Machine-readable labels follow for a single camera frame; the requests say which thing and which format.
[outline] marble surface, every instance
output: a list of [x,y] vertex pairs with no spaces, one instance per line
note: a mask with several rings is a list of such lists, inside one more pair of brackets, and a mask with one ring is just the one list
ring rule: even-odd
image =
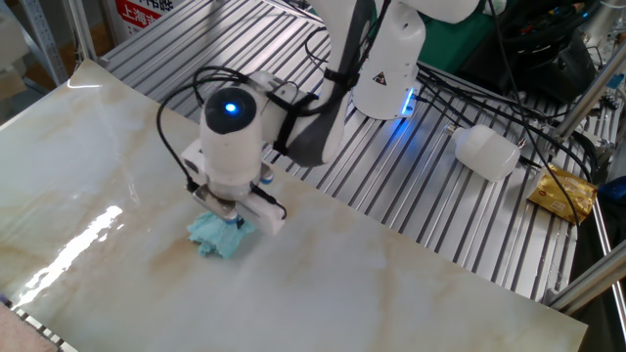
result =
[[583,324],[276,169],[283,231],[198,256],[156,111],[87,62],[0,127],[0,291],[78,351],[578,350]]

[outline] white container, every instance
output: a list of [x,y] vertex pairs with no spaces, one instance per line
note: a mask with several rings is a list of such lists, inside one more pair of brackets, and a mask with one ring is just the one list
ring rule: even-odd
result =
[[504,180],[517,165],[519,148],[487,126],[449,126],[448,131],[457,144],[457,159],[491,182]]

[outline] red sign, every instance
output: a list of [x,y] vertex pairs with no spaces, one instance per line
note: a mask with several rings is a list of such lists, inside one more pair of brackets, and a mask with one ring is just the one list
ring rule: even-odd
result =
[[156,21],[160,17],[160,14],[145,9],[128,0],[115,0],[115,6],[117,7],[117,12],[126,22],[142,28],[147,27],[148,24]]

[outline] metal grating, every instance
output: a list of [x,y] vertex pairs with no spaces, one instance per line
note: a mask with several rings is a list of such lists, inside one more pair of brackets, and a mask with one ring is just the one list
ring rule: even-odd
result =
[[[106,55],[106,69],[156,101],[189,82],[191,74],[204,65],[245,73],[268,70],[295,81],[303,90],[317,91],[322,67],[306,57],[302,44],[318,26],[289,8],[260,0],[189,1]],[[316,56],[326,58],[329,38],[320,33],[309,47]],[[202,92],[208,94],[215,87],[207,86]],[[437,94],[477,123],[491,126],[514,142],[521,138],[521,127],[457,97]],[[432,101],[424,90],[421,97]],[[511,112],[505,105],[486,102]],[[547,114],[556,112],[541,100],[530,98],[526,103]],[[169,107],[198,121],[199,108],[191,92]],[[439,110],[456,118],[433,103],[419,104],[411,118],[390,121],[371,119],[350,106],[335,161],[301,168],[269,148],[263,156],[497,285],[535,300],[541,300],[548,288],[566,286],[576,231],[525,200],[526,185],[535,171],[520,166],[495,184],[473,174],[455,159],[454,143],[443,132],[448,119]],[[609,140],[617,132],[613,116],[587,123],[588,131]],[[582,158],[582,149],[573,146],[572,150]],[[535,158],[529,148],[523,153]],[[554,163],[580,174],[563,155]]]

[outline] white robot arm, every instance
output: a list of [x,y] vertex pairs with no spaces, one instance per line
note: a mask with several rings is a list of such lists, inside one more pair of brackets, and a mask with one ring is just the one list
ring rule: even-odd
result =
[[[400,14],[407,5],[394,1],[384,0],[381,18],[387,11],[393,14],[394,22],[419,18],[415,10]],[[333,45],[320,97],[300,92],[269,72],[255,72],[245,83],[222,88],[208,97],[201,111],[201,137],[182,154],[199,185],[192,192],[200,204],[227,222],[244,218],[267,234],[280,231],[288,210],[259,188],[273,177],[261,162],[263,141],[301,166],[321,165],[335,157],[343,135],[347,93],[356,84],[365,62],[367,50],[362,51],[362,43],[372,32],[371,20],[376,14],[374,0],[309,2],[324,20]],[[422,2],[427,14],[437,15],[447,12],[432,4],[452,6],[463,0]],[[380,33],[387,22],[382,22]],[[384,50],[384,41],[390,39],[379,36],[376,43],[382,44],[374,46],[373,57],[394,56],[374,52]],[[409,63],[414,65],[418,54]]]
[[363,65],[361,78],[353,90],[355,107],[377,119],[393,119],[413,114],[417,60],[426,39],[426,29],[418,11],[439,21],[456,23],[474,11],[479,0],[392,1]]

